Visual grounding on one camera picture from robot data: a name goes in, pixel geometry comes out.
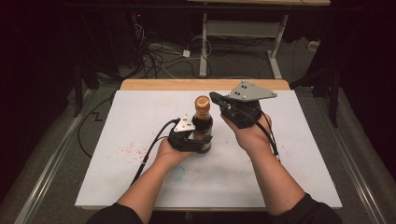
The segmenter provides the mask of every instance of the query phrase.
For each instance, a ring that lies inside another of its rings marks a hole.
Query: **wooden table edge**
[[[121,91],[230,91],[242,79],[126,79]],[[247,79],[272,91],[288,91],[289,83],[283,79]]]

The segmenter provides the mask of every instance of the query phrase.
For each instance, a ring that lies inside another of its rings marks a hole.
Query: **table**
[[[237,4],[260,4],[260,5],[281,5],[281,6],[328,6],[330,0],[189,0],[193,2],[210,3],[237,3]],[[276,61],[277,50],[282,40],[283,32],[289,15],[283,15],[281,22],[261,22],[261,21],[211,21],[207,19],[207,13],[203,17],[202,31],[202,51],[200,61],[200,77],[206,77],[207,57],[207,36],[208,35],[230,35],[230,36],[252,36],[252,37],[274,37],[275,43],[272,50],[267,51],[269,63],[271,65],[274,78],[282,78],[279,66]]]
[[[193,113],[197,95],[210,91],[226,94],[240,81],[125,80],[113,101],[76,206],[98,209],[114,203],[130,186],[147,147],[166,121],[182,116],[182,112]],[[284,80],[250,82],[278,94],[261,104],[272,115],[273,123],[278,124],[273,131],[282,163],[314,199],[333,208],[342,207],[294,91],[288,90]],[[212,149],[205,155],[187,158],[168,174],[155,210],[265,210],[248,156],[213,105],[211,115]],[[164,135],[168,133],[169,129],[164,131]]]

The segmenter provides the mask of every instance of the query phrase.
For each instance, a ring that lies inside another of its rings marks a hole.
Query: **person's left hand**
[[[191,156],[193,152],[181,152],[178,151],[169,144],[165,137],[158,147],[157,157],[155,162],[160,162],[166,165],[169,170],[177,167],[184,159]]]

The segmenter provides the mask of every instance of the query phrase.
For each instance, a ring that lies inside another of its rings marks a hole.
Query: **forearm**
[[[303,189],[273,155],[270,146],[247,153],[268,212],[281,215],[304,197]]]
[[[117,203],[128,206],[139,215],[143,223],[149,223],[163,179],[170,168],[154,162],[134,184],[125,191]]]

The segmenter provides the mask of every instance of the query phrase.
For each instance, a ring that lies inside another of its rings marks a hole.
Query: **bottle cap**
[[[195,99],[195,109],[201,113],[205,113],[205,112],[209,111],[209,109],[210,109],[209,97],[207,97],[205,95],[198,96]]]

